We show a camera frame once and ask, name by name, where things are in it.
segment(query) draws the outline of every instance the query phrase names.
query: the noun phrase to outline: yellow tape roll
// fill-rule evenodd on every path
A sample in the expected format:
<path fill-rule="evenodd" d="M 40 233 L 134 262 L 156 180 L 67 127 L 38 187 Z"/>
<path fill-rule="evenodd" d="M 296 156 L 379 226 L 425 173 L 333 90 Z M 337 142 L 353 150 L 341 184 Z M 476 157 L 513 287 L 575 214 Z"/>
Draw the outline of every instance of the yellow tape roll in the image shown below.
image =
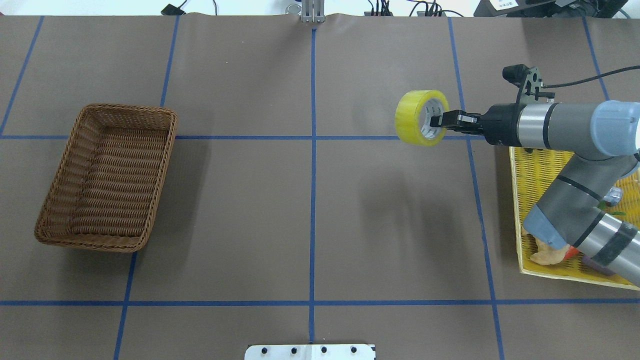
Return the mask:
<path fill-rule="evenodd" d="M 431 127 L 431 117 L 449 111 L 449 103 L 438 90 L 413 90 L 400 99 L 396 109 L 396 133 L 400 140 L 415 145 L 434 146 L 446 129 Z"/>

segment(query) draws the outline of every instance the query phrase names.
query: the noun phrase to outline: yellow plastic basket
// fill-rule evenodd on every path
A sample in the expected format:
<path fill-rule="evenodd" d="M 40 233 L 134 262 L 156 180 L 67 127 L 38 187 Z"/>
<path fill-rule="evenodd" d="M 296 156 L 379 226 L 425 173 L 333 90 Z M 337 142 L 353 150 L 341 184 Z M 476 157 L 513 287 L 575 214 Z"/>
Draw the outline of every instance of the yellow plastic basket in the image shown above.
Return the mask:
<path fill-rule="evenodd" d="M 520 272 L 523 274 L 588 282 L 616 288 L 640 290 L 637 286 L 618 276 L 606 276 L 582 264 L 582 253 L 556 265 L 539 265 L 529 258 L 538 251 L 536 240 L 530 234 L 523 234 L 522 222 L 531 208 L 538 202 L 560 170 L 569 161 L 572 152 L 534 150 L 512 147 L 511 180 L 513 183 L 513 208 L 516 221 L 516 244 Z M 640 184 L 638 173 L 619 180 L 616 186 L 622 188 L 622 201 L 606 211 L 622 211 L 624 216 L 616 216 L 636 226 L 640 224 Z"/>

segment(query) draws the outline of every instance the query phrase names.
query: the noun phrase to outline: metal bracket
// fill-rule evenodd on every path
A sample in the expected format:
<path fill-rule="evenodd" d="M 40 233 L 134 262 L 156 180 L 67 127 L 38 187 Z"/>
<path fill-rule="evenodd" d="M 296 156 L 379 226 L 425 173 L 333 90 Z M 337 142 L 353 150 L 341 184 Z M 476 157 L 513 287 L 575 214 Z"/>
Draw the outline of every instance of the metal bracket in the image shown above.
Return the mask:
<path fill-rule="evenodd" d="M 302 0 L 302 22 L 324 22 L 324 0 Z"/>
<path fill-rule="evenodd" d="M 252 345 L 244 360 L 375 360 L 376 346 L 368 344 Z"/>
<path fill-rule="evenodd" d="M 532 67 L 526 72 L 526 77 L 518 89 L 516 102 L 520 104 L 534 104 L 539 101 L 536 95 L 542 89 L 542 78 L 537 67 Z"/>

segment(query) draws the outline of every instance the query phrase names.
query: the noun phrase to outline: brown woven basket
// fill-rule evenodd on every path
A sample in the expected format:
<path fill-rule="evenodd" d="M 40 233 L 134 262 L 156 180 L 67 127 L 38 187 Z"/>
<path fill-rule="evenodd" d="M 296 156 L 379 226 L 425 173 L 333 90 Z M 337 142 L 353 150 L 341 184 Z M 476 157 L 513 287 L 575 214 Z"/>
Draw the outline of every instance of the brown woven basket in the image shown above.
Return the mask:
<path fill-rule="evenodd" d="M 177 122 L 166 108 L 85 106 L 40 211 L 36 239 L 102 251 L 143 248 L 156 218 Z"/>

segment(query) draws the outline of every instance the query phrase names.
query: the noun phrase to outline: wicker basket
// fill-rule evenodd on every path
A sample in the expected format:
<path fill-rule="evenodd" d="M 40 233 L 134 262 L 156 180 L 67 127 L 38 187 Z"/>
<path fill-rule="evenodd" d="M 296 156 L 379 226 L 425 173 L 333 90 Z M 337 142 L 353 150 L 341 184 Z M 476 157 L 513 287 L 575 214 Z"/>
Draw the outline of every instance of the wicker basket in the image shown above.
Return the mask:
<path fill-rule="evenodd" d="M 551 182 L 560 173 L 572 152 L 553 150 L 534 150 L 526 152 L 522 148 L 512 147 L 509 152 L 511 158 L 511 179 L 513 183 L 513 206 L 516 221 L 516 244 L 520 272 L 523 274 L 549 277 L 551 279 L 565 279 L 591 284 L 613 286 L 640 290 L 626 279 L 618 276 L 606 276 L 582 264 L 582 253 L 556 265 L 539 265 L 529 258 L 538 247 L 531 234 L 522 232 L 522 223 L 531 208 L 538 202 Z M 638 173 L 619 180 L 616 186 L 622 188 L 622 201 L 611 211 L 625 212 L 625 216 L 617 216 L 624 220 L 640 225 L 640 184 Z"/>
<path fill-rule="evenodd" d="M 49 245 L 115 252 L 144 247 L 175 140 L 166 108 L 85 106 L 35 227 Z"/>

